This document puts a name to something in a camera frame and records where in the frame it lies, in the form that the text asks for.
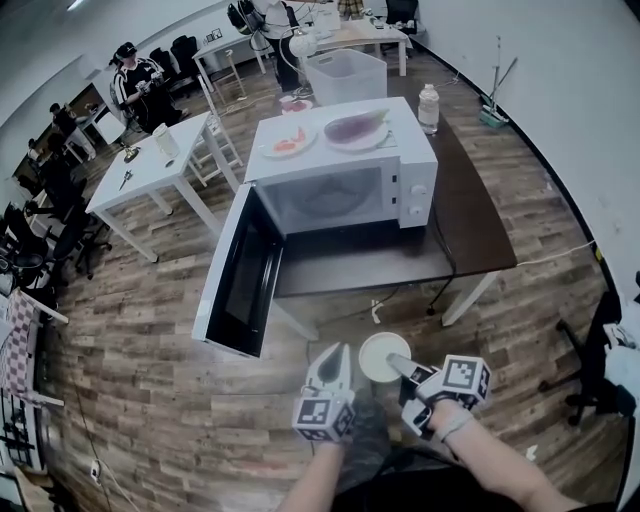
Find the scissors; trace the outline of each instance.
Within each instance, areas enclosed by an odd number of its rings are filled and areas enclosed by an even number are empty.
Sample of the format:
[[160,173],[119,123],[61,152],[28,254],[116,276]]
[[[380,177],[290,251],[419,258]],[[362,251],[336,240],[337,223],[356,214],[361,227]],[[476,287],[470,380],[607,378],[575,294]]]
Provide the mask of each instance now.
[[122,187],[124,187],[124,184],[127,181],[129,181],[132,177],[133,177],[133,173],[130,170],[125,172],[124,173],[124,179],[122,180],[122,185],[120,185],[120,188],[118,190],[122,190]]

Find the white microwave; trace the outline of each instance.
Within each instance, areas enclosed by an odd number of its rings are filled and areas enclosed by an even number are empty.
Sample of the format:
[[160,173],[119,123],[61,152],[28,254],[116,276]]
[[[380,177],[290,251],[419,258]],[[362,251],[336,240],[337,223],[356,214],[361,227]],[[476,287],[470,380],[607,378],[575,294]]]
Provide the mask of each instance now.
[[[330,121],[388,109],[389,136],[363,152],[337,150],[326,140]],[[262,149],[276,134],[297,127],[318,139],[299,155],[282,160]],[[281,233],[298,233],[397,219],[401,228],[424,226],[435,187],[438,161],[404,98],[334,105],[261,121],[245,183],[256,192]]]
[[[322,127],[345,115],[387,108],[390,135],[362,153],[332,149]],[[298,155],[264,156],[273,134],[317,127]],[[213,256],[192,338],[260,357],[287,235],[378,221],[399,228],[429,220],[438,162],[404,98],[335,105],[261,121],[244,184],[236,193]]]

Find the hand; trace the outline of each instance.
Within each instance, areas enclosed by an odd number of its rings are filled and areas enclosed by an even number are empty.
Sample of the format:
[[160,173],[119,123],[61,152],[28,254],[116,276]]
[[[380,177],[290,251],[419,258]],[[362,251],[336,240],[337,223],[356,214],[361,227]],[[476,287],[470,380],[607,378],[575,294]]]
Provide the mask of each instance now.
[[433,404],[433,414],[429,420],[428,428],[434,432],[442,425],[445,425],[452,414],[462,409],[462,406],[455,400],[440,400]]

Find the dark wooden table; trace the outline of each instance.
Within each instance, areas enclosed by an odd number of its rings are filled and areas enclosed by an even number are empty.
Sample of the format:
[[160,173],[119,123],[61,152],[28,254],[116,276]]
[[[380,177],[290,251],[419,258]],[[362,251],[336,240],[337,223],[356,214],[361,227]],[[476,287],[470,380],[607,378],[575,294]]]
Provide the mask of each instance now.
[[[388,95],[404,97],[417,112],[421,86],[389,77]],[[279,98],[274,116],[280,115]],[[473,163],[441,115],[429,137],[438,158],[434,194],[440,227],[457,276],[476,276],[443,315],[457,320],[495,279],[517,264],[509,237]],[[399,229],[395,221],[330,232],[289,235],[275,298],[378,288],[448,278],[449,264],[437,240],[433,211],[426,228]]]

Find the plate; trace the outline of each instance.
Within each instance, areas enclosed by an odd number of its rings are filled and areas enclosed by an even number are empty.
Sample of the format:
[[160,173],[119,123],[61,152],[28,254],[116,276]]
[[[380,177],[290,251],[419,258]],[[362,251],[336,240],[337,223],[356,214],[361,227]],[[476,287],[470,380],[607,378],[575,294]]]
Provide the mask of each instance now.
[[331,146],[333,149],[337,149],[338,151],[344,151],[346,153],[361,153],[382,144],[388,137],[388,135],[389,126],[386,122],[384,122],[378,127],[375,132],[370,133],[369,135],[365,135],[364,137],[361,137],[358,140],[354,140],[353,142],[341,144],[332,142],[327,139],[327,144],[329,144],[329,146]]
[[302,108],[300,110],[285,110],[283,108],[282,109],[282,115],[288,116],[290,114],[297,114],[298,112],[305,112],[306,110],[311,110],[313,108],[313,103],[311,101],[309,101],[309,100],[295,100],[295,101],[292,101],[291,103],[302,104],[304,106],[304,108]]
[[387,363],[389,354],[411,359],[411,349],[402,336],[393,332],[379,332],[362,344],[358,362],[362,372],[374,382],[393,382],[400,374]]
[[[291,128],[289,131],[278,135],[273,138],[273,142],[269,144],[262,144],[258,148],[260,152],[266,156],[267,158],[288,158],[290,156],[298,155],[302,153],[305,149],[307,149],[313,142],[316,140],[316,136],[318,135],[318,131],[312,126],[298,126],[298,132],[294,132],[295,128]],[[299,141],[301,131],[304,134],[304,139]],[[283,146],[291,146],[284,147],[282,149],[276,149],[278,144],[282,144]]]

